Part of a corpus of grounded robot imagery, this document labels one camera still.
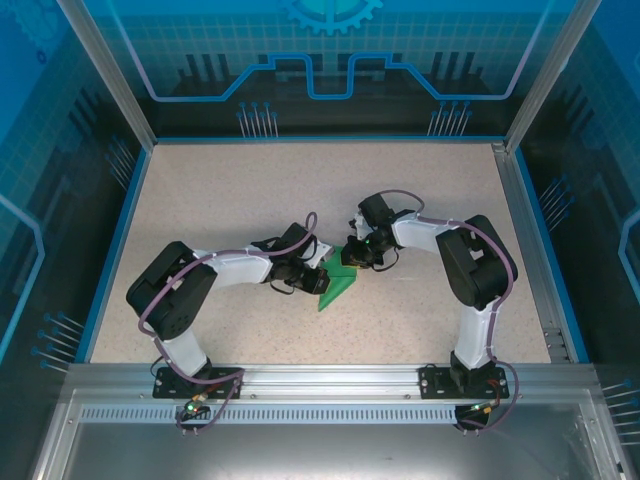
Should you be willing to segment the green cloth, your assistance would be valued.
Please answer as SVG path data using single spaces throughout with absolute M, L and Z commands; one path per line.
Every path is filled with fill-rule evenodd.
M 357 279 L 357 269 L 353 266 L 342 264 L 342 247 L 336 247 L 330 258 L 321 263 L 327 271 L 329 285 L 327 290 L 320 295 L 318 311 L 324 311 L 332 302 L 342 295 Z

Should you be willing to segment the aluminium side rail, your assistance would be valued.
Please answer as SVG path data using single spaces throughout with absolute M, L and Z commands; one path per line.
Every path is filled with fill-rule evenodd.
M 574 363 L 573 343 L 566 335 L 565 311 L 517 159 L 502 143 L 494 143 L 492 150 L 550 360 Z

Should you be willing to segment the aluminium mounting beam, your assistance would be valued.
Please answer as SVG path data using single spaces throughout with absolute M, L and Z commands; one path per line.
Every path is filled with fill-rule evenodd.
M 427 387 L 416 365 L 248 365 L 243 402 L 416 402 Z M 577 402 L 601 395 L 590 364 L 517 364 L 507 376 L 513 397 L 525 402 Z M 78 402 L 142 402 L 151 398 L 145 364 L 76 364 L 61 397 Z

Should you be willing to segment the aluminium frame post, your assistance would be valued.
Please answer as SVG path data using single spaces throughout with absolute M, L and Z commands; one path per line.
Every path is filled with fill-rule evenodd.
M 576 0 L 505 136 L 505 154 L 513 155 L 520 146 L 601 2 L 602 0 Z
M 82 0 L 56 0 L 85 52 L 141 146 L 152 152 L 157 138 L 89 10 Z

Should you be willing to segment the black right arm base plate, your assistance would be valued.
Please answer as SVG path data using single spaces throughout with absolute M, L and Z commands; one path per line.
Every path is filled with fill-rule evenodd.
M 508 399 L 509 385 L 505 371 L 489 364 L 466 372 L 459 366 L 436 367 L 427 364 L 418 370 L 422 399 Z

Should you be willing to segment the blue printed side panel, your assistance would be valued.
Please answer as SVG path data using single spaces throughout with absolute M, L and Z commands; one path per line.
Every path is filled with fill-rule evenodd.
M 0 0 L 0 480 L 30 480 L 145 155 L 58 0 Z
M 541 70 L 576 0 L 531 1 Z M 602 0 L 518 152 L 576 361 L 640 469 L 640 0 Z

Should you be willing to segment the blue printed back panel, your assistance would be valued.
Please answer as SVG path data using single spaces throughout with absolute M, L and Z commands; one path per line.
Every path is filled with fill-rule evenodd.
M 83 0 L 160 138 L 501 136 L 577 0 Z

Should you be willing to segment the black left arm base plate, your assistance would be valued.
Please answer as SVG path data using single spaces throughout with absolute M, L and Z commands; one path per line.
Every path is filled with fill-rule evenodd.
M 196 377 L 201 380 L 219 380 L 222 377 L 239 373 L 239 368 L 205 367 Z M 152 397 L 156 399 L 188 399 L 198 394 L 207 394 L 208 399 L 223 400 L 231 391 L 233 381 L 215 384 L 197 384 L 185 380 L 172 368 L 162 367 L 155 373 Z

